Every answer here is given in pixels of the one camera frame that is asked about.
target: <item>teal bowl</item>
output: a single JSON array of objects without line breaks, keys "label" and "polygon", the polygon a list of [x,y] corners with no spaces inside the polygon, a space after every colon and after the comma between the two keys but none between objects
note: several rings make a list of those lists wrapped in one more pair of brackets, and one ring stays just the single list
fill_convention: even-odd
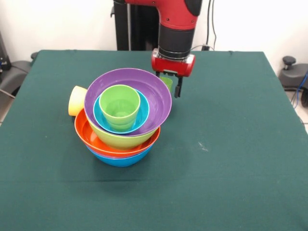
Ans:
[{"label": "teal bowl", "polygon": [[112,127],[109,125],[109,123],[107,122],[106,117],[104,116],[104,114],[101,111],[100,108],[100,96],[96,99],[95,103],[94,103],[94,107],[93,107],[93,113],[94,113],[94,118],[96,120],[96,122],[100,125],[100,127],[102,127],[104,130],[113,133],[113,134],[120,134],[120,135],[125,135],[125,134],[130,134],[131,132],[134,132],[136,130],[138,130],[139,128],[141,128],[142,125],[144,125],[144,123],[146,122],[146,120],[149,117],[150,114],[150,105],[148,100],[146,99],[146,97],[138,90],[136,90],[137,93],[140,96],[140,107],[139,107],[139,111],[136,117],[136,121],[134,123],[134,125],[132,126],[131,129],[127,130],[127,131],[115,131],[112,129]]}]

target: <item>plastic bowl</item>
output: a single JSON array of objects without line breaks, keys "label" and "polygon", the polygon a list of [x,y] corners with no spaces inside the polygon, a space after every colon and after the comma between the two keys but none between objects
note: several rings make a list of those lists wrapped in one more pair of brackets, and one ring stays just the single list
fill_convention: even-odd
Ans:
[{"label": "plastic bowl", "polygon": [[[93,114],[95,100],[109,86],[124,84],[140,91],[147,98],[150,114],[144,125],[127,135],[115,135],[102,129]],[[84,108],[89,123],[98,137],[106,144],[118,148],[132,148],[146,141],[165,122],[172,106],[172,97],[168,87],[156,75],[135,68],[123,68],[107,72],[92,82],[89,86]],[[126,139],[140,138],[132,144]]]},{"label": "plastic bowl", "polygon": [[100,105],[99,105],[99,98],[97,98],[97,100],[95,101],[94,107],[93,107],[93,113],[94,113],[94,118],[96,120],[96,122],[106,131],[109,131],[111,133],[114,134],[129,134],[137,129],[139,129],[142,125],[144,125],[144,123],[146,122],[146,120],[149,117],[149,113],[150,113],[150,106],[149,106],[149,102],[147,101],[147,99],[145,98],[145,96],[138,90],[136,90],[140,96],[140,108],[137,114],[137,118],[136,121],[133,125],[133,127],[128,130],[128,131],[124,131],[124,132],[119,132],[119,131],[114,131],[111,126],[109,125],[109,123],[107,122],[107,119],[105,118],[104,114],[101,111]]},{"label": "plastic bowl", "polygon": [[113,158],[130,157],[145,151],[157,141],[160,134],[159,127],[154,133],[154,135],[152,135],[148,140],[133,149],[125,151],[114,149],[109,147],[97,137],[87,120],[84,110],[80,111],[75,118],[75,130],[77,135],[85,143],[86,146],[90,147],[99,155]]},{"label": "plastic bowl", "polygon": [[128,167],[131,165],[134,165],[135,163],[141,161],[151,150],[152,146],[146,149],[145,151],[139,153],[138,155],[134,155],[127,158],[109,158],[105,156],[98,155],[96,152],[94,152],[90,147],[87,147],[96,158],[98,158],[100,161],[103,161],[104,163],[108,165],[112,165],[115,167]]}]

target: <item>yellow cup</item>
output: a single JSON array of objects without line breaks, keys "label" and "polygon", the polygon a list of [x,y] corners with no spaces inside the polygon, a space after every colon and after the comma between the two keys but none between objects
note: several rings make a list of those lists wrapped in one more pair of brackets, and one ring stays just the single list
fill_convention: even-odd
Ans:
[{"label": "yellow cup", "polygon": [[68,114],[70,116],[77,116],[83,109],[86,98],[87,89],[74,86],[68,102]]}]

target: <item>lime green bowl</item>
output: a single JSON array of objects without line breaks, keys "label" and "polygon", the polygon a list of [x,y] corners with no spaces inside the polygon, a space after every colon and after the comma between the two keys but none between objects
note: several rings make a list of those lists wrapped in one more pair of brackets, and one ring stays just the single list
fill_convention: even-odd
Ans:
[{"label": "lime green bowl", "polygon": [[158,129],[157,128],[154,131],[151,131],[141,136],[119,136],[109,133],[95,126],[92,123],[92,121],[88,118],[88,116],[87,119],[94,133],[99,137],[100,140],[102,140],[104,143],[106,143],[108,146],[112,148],[122,149],[122,150],[134,148],[139,144],[147,141]]},{"label": "lime green bowl", "polygon": [[123,132],[130,130],[134,125],[140,101],[140,96],[134,88],[119,84],[102,92],[99,105],[111,128]]}]

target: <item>stacked bowls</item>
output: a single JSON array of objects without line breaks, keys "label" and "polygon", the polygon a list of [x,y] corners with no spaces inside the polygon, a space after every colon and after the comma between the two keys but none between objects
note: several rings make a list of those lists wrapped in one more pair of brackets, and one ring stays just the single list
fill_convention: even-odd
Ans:
[{"label": "stacked bowls", "polygon": [[[108,92],[120,87],[124,88],[117,94]],[[113,115],[115,110],[108,109],[104,104],[115,102],[126,91],[125,88],[129,93],[135,91],[139,96],[134,95],[132,101],[137,110],[130,108],[135,117],[128,127],[117,127],[110,122],[111,119],[128,118],[131,114],[114,116],[117,115]],[[75,118],[75,130],[80,139],[101,161],[116,167],[127,167],[140,161],[151,150],[159,137],[160,126],[169,116],[172,98],[166,84],[154,74],[135,68],[122,68],[94,80],[82,106]]]}]

